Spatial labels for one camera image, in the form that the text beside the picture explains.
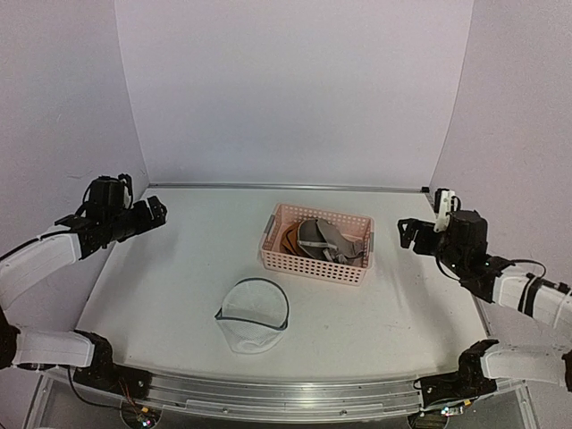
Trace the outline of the grey bra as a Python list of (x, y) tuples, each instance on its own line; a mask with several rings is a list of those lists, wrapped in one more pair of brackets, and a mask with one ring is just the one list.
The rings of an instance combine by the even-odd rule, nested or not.
[(321, 218), (300, 223), (298, 244), (310, 258), (341, 265), (351, 265), (366, 253), (363, 240), (345, 238), (337, 227)]

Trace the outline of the orange black bra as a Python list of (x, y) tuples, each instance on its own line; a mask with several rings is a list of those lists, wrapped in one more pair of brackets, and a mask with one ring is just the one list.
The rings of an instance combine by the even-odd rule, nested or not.
[(299, 226), (300, 223), (293, 223), (283, 232), (280, 241), (280, 251), (283, 254), (307, 257), (307, 253), (298, 244)]

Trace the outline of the white mesh laundry bag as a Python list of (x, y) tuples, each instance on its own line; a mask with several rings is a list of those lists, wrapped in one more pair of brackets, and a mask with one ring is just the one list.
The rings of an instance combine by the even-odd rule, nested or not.
[(233, 353), (260, 354), (273, 348), (289, 327), (290, 302), (278, 283), (249, 277), (231, 288), (214, 319)]

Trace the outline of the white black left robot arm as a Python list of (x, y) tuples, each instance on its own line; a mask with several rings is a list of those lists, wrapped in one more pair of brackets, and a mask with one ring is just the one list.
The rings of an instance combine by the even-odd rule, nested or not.
[(50, 330), (9, 320), (7, 311), (47, 279), (114, 243), (165, 225), (156, 196), (127, 205), (85, 202), (54, 227), (1, 257), (1, 367), (46, 371), (64, 367), (81, 385), (116, 394), (148, 394), (152, 374), (117, 363), (110, 341), (85, 330)]

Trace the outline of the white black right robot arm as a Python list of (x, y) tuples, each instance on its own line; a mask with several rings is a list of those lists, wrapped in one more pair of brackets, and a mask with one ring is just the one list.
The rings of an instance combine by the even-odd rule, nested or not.
[(488, 224), (476, 211), (460, 211), (448, 224), (414, 218), (398, 222), (400, 245), (433, 257), (484, 306), (490, 338), (461, 352), (456, 370), (419, 378), (425, 409), (457, 406), (497, 390), (500, 379), (571, 388), (571, 287), (531, 273), (532, 259), (488, 253)]

